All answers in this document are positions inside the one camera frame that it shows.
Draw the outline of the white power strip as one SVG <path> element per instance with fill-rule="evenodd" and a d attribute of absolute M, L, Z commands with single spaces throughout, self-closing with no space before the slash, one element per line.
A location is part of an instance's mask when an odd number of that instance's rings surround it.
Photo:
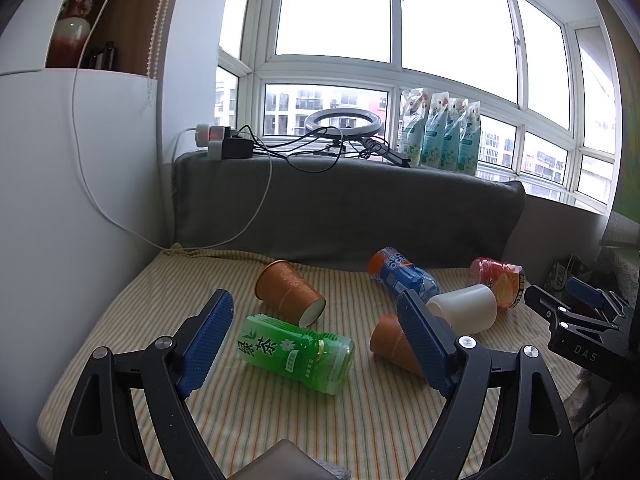
<path fill-rule="evenodd" d="M 209 160 L 219 162 L 231 157 L 231 128 L 228 126 L 215 126 L 198 124 L 195 127 L 195 144 L 198 148 L 205 148 Z"/>

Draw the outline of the green tea bottle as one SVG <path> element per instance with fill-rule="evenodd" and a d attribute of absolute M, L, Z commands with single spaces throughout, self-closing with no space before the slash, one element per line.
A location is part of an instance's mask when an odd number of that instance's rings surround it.
<path fill-rule="evenodd" d="M 331 396 L 343 389 L 355 354 L 350 338 L 264 314 L 245 319 L 236 346 L 247 363 Z"/>

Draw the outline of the white cabinet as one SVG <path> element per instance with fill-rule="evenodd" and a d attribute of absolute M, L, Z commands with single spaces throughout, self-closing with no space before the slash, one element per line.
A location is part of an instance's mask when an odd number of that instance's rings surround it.
<path fill-rule="evenodd" d="M 47 68 L 63 0 L 24 0 L 1 37 L 1 419 L 31 459 L 70 359 L 167 237 L 154 80 Z"/>

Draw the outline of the striped mattress cover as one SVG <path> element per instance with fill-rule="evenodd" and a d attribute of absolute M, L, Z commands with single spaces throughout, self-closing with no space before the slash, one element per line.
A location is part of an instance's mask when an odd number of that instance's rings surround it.
<path fill-rule="evenodd" d="M 375 356 L 370 338 L 392 294 L 370 274 L 299 266 L 326 300 L 319 333 L 350 338 L 352 369 L 335 396 L 245 362 L 236 346 L 244 320 L 265 311 L 255 283 L 269 258 L 233 250 L 161 252 L 105 310 L 53 388 L 38 418 L 49 448 L 90 353 L 140 350 L 172 334 L 217 289 L 228 290 L 234 320 L 204 385 L 186 404 L 222 471 L 232 474 L 280 440 L 347 468 L 357 479 L 401 479 L 436 425 L 444 399 L 426 381 Z"/>

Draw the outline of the orange paper cup near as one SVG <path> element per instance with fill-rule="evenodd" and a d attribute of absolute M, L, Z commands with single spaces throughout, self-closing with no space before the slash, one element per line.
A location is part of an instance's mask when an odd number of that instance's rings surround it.
<path fill-rule="evenodd" d="M 424 376 L 397 316 L 384 314 L 380 317 L 371 335 L 369 348 L 378 358 L 413 375 Z"/>

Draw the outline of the red white vase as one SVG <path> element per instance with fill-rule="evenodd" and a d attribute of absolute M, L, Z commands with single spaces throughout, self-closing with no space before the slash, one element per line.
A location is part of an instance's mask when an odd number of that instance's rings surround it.
<path fill-rule="evenodd" d="M 104 0 L 63 0 L 51 36 L 47 68 L 77 66 Z"/>

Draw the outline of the black power adapter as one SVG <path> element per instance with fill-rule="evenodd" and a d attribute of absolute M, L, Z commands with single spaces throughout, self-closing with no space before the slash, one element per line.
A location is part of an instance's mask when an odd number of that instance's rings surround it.
<path fill-rule="evenodd" d="M 240 136 L 229 136 L 222 140 L 221 159 L 249 159 L 254 155 L 254 142 Z"/>

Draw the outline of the orange paper cup far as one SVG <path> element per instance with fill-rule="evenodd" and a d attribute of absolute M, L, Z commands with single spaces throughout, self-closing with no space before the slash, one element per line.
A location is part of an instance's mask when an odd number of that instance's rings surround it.
<path fill-rule="evenodd" d="M 283 321 L 309 327 L 320 318 L 326 300 L 285 260 L 265 266 L 255 283 L 255 295 Z"/>

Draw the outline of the window frame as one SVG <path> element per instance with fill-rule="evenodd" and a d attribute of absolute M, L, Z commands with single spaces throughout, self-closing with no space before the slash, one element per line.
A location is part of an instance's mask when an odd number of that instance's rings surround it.
<path fill-rule="evenodd" d="M 477 174 L 605 214 L 618 81 L 597 0 L 226 0 L 214 121 L 273 139 L 361 107 L 397 145 L 414 88 L 480 104 Z"/>

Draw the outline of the orange paper cup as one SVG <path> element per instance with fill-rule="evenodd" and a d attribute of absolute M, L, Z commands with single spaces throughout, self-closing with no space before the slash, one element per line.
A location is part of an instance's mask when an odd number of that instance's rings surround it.
<path fill-rule="evenodd" d="M 283 321 L 309 327 L 320 318 L 326 300 L 285 260 L 265 266 L 255 283 L 255 295 Z"/>
<path fill-rule="evenodd" d="M 384 314 L 380 317 L 371 335 L 369 348 L 378 358 L 413 375 L 424 376 L 397 316 Z"/>

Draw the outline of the grey cushion backrest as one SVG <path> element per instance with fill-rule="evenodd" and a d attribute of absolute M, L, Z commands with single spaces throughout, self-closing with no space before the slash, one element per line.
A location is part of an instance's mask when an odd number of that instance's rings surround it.
<path fill-rule="evenodd" d="M 175 161 L 172 200 L 184 248 L 216 245 L 363 271 L 384 247 L 423 269 L 499 259 L 526 194 L 518 181 L 431 168 L 323 156 L 212 162 L 198 152 Z"/>

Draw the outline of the red orange drink bottle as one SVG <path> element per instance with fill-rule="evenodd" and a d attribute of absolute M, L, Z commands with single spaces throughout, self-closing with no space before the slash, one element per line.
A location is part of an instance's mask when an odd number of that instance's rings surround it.
<path fill-rule="evenodd" d="M 517 264 L 480 257 L 470 264 L 468 283 L 487 286 L 500 309 L 511 309 L 522 298 L 526 276 L 524 269 Z"/>

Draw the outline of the blue orange soda bottle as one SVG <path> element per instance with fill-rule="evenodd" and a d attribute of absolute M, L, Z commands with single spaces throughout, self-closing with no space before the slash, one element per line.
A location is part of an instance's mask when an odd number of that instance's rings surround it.
<path fill-rule="evenodd" d="M 413 264 L 393 247 L 384 247 L 373 255 L 368 264 L 368 273 L 394 297 L 405 290 L 413 290 L 426 304 L 442 292 L 432 274 Z"/>

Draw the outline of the white plastic cup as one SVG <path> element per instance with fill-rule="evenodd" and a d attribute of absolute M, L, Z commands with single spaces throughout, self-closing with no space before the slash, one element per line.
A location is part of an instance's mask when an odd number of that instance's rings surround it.
<path fill-rule="evenodd" d="M 497 301 L 489 287 L 482 284 L 445 292 L 426 303 L 427 310 L 447 322 L 459 336 L 489 330 L 496 322 Z"/>

